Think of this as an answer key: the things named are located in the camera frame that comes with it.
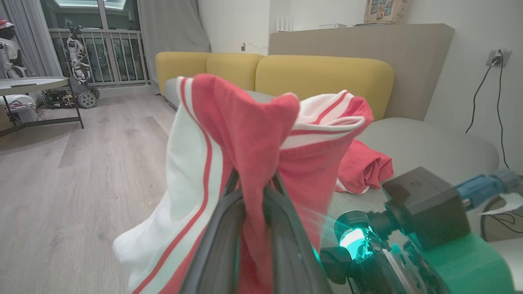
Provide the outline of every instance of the beige headboard panel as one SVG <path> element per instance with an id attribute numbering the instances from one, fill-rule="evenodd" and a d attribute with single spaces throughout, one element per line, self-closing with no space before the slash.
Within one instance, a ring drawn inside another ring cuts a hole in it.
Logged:
<path id="1" fill-rule="evenodd" d="M 394 70 L 385 117 L 424 120 L 453 35 L 445 24 L 279 32 L 270 36 L 269 54 L 382 60 Z"/>

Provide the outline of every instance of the window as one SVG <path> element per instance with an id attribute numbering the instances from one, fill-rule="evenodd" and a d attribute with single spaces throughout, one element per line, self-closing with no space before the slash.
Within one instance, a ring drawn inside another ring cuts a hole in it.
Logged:
<path id="1" fill-rule="evenodd" d="M 140 30 L 137 0 L 104 1 L 109 29 Z"/>
<path id="2" fill-rule="evenodd" d="M 90 83 L 146 83 L 137 0 L 40 0 L 64 76 L 72 76 L 67 48 L 69 29 L 82 26 L 77 40 L 90 65 Z"/>
<path id="3" fill-rule="evenodd" d="M 49 28 L 101 29 L 102 22 L 97 0 L 40 0 Z"/>

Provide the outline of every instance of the white wall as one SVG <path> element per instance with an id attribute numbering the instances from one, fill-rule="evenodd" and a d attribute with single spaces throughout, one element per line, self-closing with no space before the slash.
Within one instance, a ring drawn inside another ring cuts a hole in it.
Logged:
<path id="1" fill-rule="evenodd" d="M 276 32 L 276 20 L 287 21 L 286 16 L 290 16 L 292 0 L 270 0 L 269 13 L 269 35 Z"/>
<path id="2" fill-rule="evenodd" d="M 290 0 L 294 30 L 315 30 L 319 25 L 360 24 L 366 0 Z"/>
<path id="3" fill-rule="evenodd" d="M 294 30 L 321 24 L 363 22 L 366 0 L 291 0 Z M 472 98 L 487 70 L 490 49 L 512 50 L 503 70 L 500 113 L 509 166 L 523 174 L 523 11 L 521 0 L 412 0 L 407 24 L 445 23 L 456 33 L 425 121 L 465 131 Z M 501 144 L 496 103 L 500 69 L 490 71 L 476 99 L 475 123 L 469 133 Z"/>
<path id="4" fill-rule="evenodd" d="M 242 52 L 267 55 L 270 0 L 199 0 L 203 30 L 211 52 Z"/>

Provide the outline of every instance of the teal light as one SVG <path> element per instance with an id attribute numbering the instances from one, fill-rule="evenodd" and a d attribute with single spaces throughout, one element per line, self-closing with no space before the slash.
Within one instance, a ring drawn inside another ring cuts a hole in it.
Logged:
<path id="1" fill-rule="evenodd" d="M 352 231 L 346 232 L 341 240 L 339 240 L 339 245 L 345 247 L 349 250 L 350 256 L 352 259 L 356 259 L 356 254 L 358 253 L 358 248 L 365 241 L 365 235 L 362 229 L 354 229 Z"/>

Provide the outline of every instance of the white label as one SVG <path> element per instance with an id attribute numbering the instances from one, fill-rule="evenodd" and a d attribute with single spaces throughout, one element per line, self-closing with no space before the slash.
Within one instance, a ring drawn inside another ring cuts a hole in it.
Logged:
<path id="1" fill-rule="evenodd" d="M 516 210 L 516 209 L 520 208 L 521 206 L 523 206 L 523 197 L 518 193 L 501 194 L 500 196 L 507 203 L 504 207 L 494 209 L 491 211 L 487 211 L 484 213 L 480 213 L 480 215 L 482 216 L 484 214 L 493 215 L 493 214 L 507 213 L 509 211 Z"/>

